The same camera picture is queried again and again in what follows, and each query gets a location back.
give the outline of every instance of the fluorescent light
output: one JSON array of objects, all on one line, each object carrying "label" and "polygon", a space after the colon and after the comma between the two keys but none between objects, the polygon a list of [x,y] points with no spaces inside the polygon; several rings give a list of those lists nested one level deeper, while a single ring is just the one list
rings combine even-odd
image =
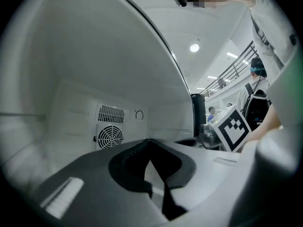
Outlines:
[{"label": "fluorescent light", "polygon": [[229,52],[227,52],[227,55],[229,55],[229,56],[231,56],[231,57],[233,57],[233,58],[238,58],[238,56],[237,56],[237,55],[234,55],[234,54],[229,53]]},{"label": "fluorescent light", "polygon": [[192,52],[197,52],[199,49],[200,49],[200,46],[199,46],[198,44],[192,44],[192,45],[190,46],[190,50],[191,50]]}]

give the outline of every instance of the black cable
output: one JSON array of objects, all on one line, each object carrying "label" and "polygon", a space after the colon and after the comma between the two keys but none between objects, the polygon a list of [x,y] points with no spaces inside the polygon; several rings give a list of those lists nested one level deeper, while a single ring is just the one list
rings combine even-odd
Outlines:
[{"label": "black cable", "polygon": [[244,104],[244,106],[243,106],[243,108],[241,109],[240,112],[242,112],[244,109],[247,108],[248,102],[250,101],[250,96],[251,96],[251,94],[254,93],[254,91],[256,90],[256,88],[257,88],[257,86],[259,85],[259,82],[260,82],[260,81],[261,81],[261,76],[259,77],[259,81],[258,81],[258,83],[256,84],[256,86],[254,87],[254,89],[252,90],[252,92],[248,95],[248,98],[246,99],[246,102],[245,102],[245,104]]}]

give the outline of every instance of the ventilation grille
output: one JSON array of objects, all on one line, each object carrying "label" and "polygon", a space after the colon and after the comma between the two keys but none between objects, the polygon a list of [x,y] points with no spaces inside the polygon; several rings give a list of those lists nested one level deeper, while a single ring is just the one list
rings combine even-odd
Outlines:
[{"label": "ventilation grille", "polygon": [[124,120],[123,109],[113,108],[109,106],[102,106],[99,110],[98,121],[123,123],[123,120]]},{"label": "ventilation grille", "polygon": [[105,127],[99,134],[98,144],[101,149],[111,148],[121,144],[122,132],[116,126]]}]

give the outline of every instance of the metal railing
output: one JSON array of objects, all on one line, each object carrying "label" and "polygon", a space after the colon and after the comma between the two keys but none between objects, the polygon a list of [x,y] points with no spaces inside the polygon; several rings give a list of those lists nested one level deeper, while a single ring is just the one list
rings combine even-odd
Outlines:
[{"label": "metal railing", "polygon": [[215,81],[203,89],[200,94],[204,94],[207,98],[220,91],[248,71],[251,59],[258,56],[257,49],[255,49],[253,41],[251,41],[241,55]]}]

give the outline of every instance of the black backpack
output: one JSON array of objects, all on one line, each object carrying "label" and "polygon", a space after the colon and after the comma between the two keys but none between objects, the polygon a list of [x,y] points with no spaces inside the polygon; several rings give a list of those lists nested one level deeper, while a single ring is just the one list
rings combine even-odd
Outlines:
[{"label": "black backpack", "polygon": [[245,85],[249,98],[242,110],[250,129],[253,131],[263,122],[271,102],[262,90],[253,92],[250,83]]}]

